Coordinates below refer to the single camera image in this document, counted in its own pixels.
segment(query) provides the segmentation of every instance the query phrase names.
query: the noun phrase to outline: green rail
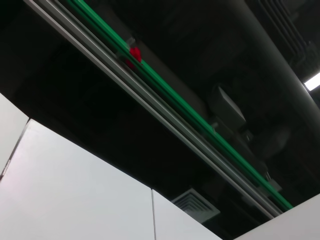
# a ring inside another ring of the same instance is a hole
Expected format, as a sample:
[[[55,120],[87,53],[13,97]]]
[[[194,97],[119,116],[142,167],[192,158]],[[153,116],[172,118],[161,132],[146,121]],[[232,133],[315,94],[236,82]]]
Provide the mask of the green rail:
[[[174,104],[188,122],[196,129],[204,132],[211,142],[228,158],[238,164],[241,169],[262,186],[284,210],[293,206],[278,193],[230,144],[228,144],[213,128],[179,96],[145,61],[139,63],[129,52],[128,44],[98,15],[84,0],[66,0],[67,3],[83,17],[109,44],[128,58],[142,74],[143,78],[156,87],[171,103]]]

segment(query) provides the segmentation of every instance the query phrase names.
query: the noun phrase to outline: pipe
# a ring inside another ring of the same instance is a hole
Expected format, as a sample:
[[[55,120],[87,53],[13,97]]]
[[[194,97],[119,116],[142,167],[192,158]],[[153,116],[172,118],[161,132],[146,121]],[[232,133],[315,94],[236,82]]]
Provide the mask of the pipe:
[[[320,109],[244,0],[221,1],[320,144]]]

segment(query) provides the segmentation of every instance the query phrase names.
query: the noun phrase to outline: white panel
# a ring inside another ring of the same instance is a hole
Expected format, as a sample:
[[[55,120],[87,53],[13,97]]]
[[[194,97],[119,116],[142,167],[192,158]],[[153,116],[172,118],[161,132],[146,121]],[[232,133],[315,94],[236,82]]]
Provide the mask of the white panel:
[[[28,117],[0,94],[0,174],[27,121]]]
[[[152,194],[156,240],[220,240],[159,193]]]
[[[266,222],[236,240],[319,240],[320,195]]]
[[[3,240],[154,240],[151,189],[31,120],[0,182]]]

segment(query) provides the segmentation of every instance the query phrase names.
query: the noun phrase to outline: ceiling light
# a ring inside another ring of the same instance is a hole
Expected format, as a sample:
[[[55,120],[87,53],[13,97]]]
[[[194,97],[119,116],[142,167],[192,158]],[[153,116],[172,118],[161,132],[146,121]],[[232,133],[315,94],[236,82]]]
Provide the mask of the ceiling light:
[[[312,91],[313,89],[318,87],[320,85],[320,73],[315,75],[310,80],[306,81],[304,85],[306,86],[307,89],[309,89],[309,91]]]

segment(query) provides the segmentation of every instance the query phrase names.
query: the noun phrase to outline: ceiling vent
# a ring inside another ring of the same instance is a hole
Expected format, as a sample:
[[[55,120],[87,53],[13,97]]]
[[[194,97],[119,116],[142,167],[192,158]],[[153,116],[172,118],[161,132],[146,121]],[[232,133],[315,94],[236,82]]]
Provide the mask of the ceiling vent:
[[[220,213],[193,188],[178,196],[172,203],[201,224]]]

